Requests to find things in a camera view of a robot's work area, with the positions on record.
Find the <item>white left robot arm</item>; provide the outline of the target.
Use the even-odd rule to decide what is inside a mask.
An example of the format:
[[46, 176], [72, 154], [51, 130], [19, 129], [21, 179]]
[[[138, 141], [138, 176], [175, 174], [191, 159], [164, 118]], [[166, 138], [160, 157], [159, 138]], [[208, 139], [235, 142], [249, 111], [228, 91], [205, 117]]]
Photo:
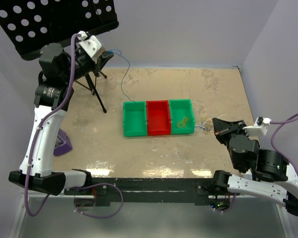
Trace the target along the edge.
[[93, 189], [91, 175], [84, 170], [55, 172], [53, 155], [60, 126], [74, 93], [73, 83], [101, 70], [105, 49], [101, 43], [84, 40], [68, 54], [59, 43], [41, 49], [39, 85], [35, 91], [34, 123], [25, 157], [8, 180], [25, 190], [58, 195], [75, 187], [81, 194]]

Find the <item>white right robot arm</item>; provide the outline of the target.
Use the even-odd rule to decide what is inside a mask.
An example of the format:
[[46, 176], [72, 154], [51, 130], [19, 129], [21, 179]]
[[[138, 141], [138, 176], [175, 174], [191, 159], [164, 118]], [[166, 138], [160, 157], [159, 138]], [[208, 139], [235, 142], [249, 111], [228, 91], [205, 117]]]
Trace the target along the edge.
[[298, 217], [298, 170], [280, 152], [262, 149], [256, 140], [266, 135], [273, 121], [258, 117], [252, 126], [243, 120], [213, 118], [212, 122], [216, 139], [227, 148], [233, 168], [241, 173], [215, 171], [212, 191], [266, 198]]

